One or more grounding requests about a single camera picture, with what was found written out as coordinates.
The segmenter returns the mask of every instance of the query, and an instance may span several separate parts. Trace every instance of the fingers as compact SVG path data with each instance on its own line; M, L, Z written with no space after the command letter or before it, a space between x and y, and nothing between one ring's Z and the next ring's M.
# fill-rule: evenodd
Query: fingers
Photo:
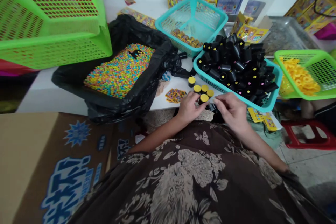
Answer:
M216 96L215 98L228 104L229 107L235 107L241 102L233 92L221 94L219 96Z
M224 103L222 101L215 98L213 102L216 104L218 110L221 112L224 119L225 118L228 119L228 118L232 117L231 113L228 111L228 109L226 108L226 106L224 105Z
M193 102L195 103L197 101L197 99L200 97L199 94L194 93L193 91L190 91L187 95L187 97Z
M197 110L199 110L200 112L202 112L203 110L205 110L205 107L209 105L209 102L205 102L202 105L200 105Z

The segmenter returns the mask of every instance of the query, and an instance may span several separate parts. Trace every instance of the hand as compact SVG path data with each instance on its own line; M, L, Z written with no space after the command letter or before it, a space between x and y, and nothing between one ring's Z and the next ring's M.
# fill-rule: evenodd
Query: hand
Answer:
M195 102L199 97L199 94L190 91L188 95L182 99L177 114L177 117L180 118L180 120L185 123L191 123L201 114L209 103L203 103L201 106L196 107Z
M234 132L249 129L246 119L246 105L232 92L216 96L213 101L225 122Z

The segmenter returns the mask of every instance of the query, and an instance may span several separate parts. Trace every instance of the lime green basket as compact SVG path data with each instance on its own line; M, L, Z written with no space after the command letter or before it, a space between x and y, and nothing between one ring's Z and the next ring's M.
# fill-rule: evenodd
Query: lime green basket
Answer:
M319 84L321 91L314 96L305 95L295 84L291 75L280 60L299 59L311 77ZM283 71L279 94L285 98L303 98L305 100L322 100L336 97L336 61L322 50L284 50L274 54L274 60Z
M112 55L103 0L0 0L0 58L33 69Z

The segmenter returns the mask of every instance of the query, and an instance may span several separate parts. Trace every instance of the table surface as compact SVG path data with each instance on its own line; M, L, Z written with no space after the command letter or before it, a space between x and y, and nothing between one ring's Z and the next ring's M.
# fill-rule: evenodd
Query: table surface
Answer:
M122 8L127 6L124 0L104 0L104 2L106 16L109 22L114 20L117 17L117 13ZM152 2L144 1L138 2L129 7L154 19L157 19L168 10L168 7L165 3L153 4ZM193 63L191 58L182 60L182 67L187 71L191 70L192 65ZM88 114L88 108L84 102L84 99L71 94L64 89L61 89L52 83L51 77L56 69L57 67L40 71L23 101L21 102L19 108L17 109L17 113L65 112L80 115ZM196 84L206 84L197 75L195 78ZM192 88L188 86L187 79L172 76L169 85L164 89L163 93L155 97L150 110L179 107L180 104L169 103L166 101L165 94L171 88L185 90L186 92L192 90ZM221 94L215 89L214 91L215 95Z

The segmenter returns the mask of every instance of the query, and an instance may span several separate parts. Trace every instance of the blue starburst graphic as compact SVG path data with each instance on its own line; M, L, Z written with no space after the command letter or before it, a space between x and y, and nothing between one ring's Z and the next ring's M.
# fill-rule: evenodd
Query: blue starburst graphic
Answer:
M90 124L86 124L86 121L80 122L77 120L76 124L69 124L70 129L66 130L65 132L68 133L68 135L65 138L68 138L68 141L65 143L66 144L72 144L71 147L75 146L78 144L81 146L83 141L87 141L87 136L91 135L89 131L91 130L89 128Z

